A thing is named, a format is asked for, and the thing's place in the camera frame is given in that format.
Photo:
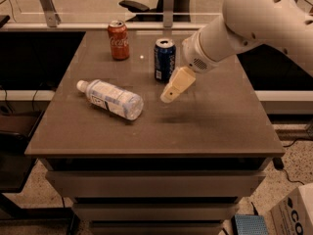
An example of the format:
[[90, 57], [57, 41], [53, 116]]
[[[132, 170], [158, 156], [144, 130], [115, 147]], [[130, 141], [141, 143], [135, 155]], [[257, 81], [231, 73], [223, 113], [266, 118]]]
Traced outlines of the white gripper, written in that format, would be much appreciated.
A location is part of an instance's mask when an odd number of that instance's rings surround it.
[[183, 41], [182, 55], [189, 68], [181, 67], [174, 70], [160, 95], [160, 100], [163, 103], [173, 102], [187, 90], [196, 81], [195, 72], [205, 73], [218, 66], [216, 62], [206, 56], [201, 48], [198, 31]]

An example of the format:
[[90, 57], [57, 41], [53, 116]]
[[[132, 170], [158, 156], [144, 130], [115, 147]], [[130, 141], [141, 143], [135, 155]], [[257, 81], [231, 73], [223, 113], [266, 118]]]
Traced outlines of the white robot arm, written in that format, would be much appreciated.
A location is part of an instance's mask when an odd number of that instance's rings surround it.
[[222, 14], [183, 41], [184, 65], [170, 76], [161, 101], [174, 101], [198, 73], [261, 44], [280, 51], [313, 75], [313, 16], [294, 0], [224, 0]]

